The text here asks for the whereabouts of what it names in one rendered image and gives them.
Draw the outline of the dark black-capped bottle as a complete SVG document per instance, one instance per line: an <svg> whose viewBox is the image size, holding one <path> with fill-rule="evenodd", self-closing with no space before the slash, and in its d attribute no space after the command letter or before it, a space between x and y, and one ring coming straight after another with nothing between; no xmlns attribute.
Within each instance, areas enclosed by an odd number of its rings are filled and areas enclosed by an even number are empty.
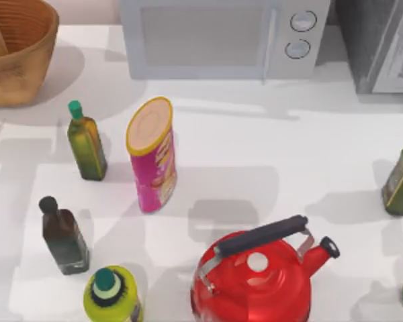
<svg viewBox="0 0 403 322"><path fill-rule="evenodd" d="M42 212L42 235L58 268L64 275L89 269L89 248L71 211L60 209L52 196L39 203Z"/></svg>

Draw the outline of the yellow-green bottle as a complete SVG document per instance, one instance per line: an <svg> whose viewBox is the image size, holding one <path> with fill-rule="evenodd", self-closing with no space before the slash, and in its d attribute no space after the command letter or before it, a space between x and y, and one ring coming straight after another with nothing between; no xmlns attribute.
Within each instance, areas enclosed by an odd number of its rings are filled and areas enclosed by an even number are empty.
<svg viewBox="0 0 403 322"><path fill-rule="evenodd" d="M106 266L93 274L85 287L83 306L91 322L143 322L137 283L123 266Z"/></svg>

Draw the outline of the green-capped olive oil bottle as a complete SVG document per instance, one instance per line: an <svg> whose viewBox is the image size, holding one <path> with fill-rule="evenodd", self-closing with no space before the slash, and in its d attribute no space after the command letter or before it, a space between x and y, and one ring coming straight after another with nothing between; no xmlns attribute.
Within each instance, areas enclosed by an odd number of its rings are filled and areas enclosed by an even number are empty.
<svg viewBox="0 0 403 322"><path fill-rule="evenodd" d="M84 116L82 105L74 100L68 104L71 122L67 137L80 175L85 180L101 181L107 170L107 161L94 119Z"/></svg>

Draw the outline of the pink chips can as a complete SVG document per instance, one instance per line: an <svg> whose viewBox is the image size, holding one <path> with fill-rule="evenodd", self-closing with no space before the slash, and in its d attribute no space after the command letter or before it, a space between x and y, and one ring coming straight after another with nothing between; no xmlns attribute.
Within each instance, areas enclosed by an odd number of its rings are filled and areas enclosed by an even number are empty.
<svg viewBox="0 0 403 322"><path fill-rule="evenodd" d="M126 130L126 147L142 212L158 211L177 183L173 107L166 97L155 97L133 115Z"/></svg>

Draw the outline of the dark green square bottle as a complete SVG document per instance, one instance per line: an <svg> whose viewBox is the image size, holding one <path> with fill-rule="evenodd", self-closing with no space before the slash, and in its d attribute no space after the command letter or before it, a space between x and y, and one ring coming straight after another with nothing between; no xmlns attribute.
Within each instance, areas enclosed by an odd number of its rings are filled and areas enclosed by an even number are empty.
<svg viewBox="0 0 403 322"><path fill-rule="evenodd" d="M403 148L382 188L384 209L393 216L403 216Z"/></svg>

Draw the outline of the pale microwave oven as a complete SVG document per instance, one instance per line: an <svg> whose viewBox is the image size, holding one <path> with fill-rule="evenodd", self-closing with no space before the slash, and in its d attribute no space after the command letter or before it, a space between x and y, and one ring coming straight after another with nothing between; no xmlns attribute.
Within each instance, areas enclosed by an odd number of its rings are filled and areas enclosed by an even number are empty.
<svg viewBox="0 0 403 322"><path fill-rule="evenodd" d="M120 0L130 75L135 79L260 79L271 9L277 8L267 80L308 78L315 67L330 0ZM291 28L293 14L312 11L308 32ZM289 42L310 53L293 60Z"/></svg>

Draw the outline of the microwave knob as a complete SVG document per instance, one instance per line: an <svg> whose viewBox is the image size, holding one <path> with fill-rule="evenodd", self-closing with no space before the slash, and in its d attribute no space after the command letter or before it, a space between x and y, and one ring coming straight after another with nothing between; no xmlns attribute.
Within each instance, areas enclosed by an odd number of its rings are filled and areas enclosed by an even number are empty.
<svg viewBox="0 0 403 322"><path fill-rule="evenodd" d="M317 16L312 11L303 11L293 14L290 19L291 28L296 32L308 32L317 22Z"/></svg>
<svg viewBox="0 0 403 322"><path fill-rule="evenodd" d="M288 58L293 60L305 58L310 51L310 43L303 39L296 40L295 42L289 42L285 47L285 54Z"/></svg>

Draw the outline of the woven wooden basket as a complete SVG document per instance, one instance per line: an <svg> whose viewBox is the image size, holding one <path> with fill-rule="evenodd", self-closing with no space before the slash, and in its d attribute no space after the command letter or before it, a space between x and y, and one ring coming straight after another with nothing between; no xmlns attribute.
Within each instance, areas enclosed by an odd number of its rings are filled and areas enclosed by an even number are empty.
<svg viewBox="0 0 403 322"><path fill-rule="evenodd" d="M59 16L45 0L0 0L0 106L31 103L42 86L56 43Z"/></svg>

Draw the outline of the red kettle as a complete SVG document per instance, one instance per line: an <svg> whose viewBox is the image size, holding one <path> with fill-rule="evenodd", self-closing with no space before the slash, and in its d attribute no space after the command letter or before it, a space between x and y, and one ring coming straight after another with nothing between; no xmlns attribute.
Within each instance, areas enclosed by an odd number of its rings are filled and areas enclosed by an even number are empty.
<svg viewBox="0 0 403 322"><path fill-rule="evenodd" d="M310 279L340 252L327 236L315 246L307 223L294 215L212 244L190 290L195 321L308 322Z"/></svg>

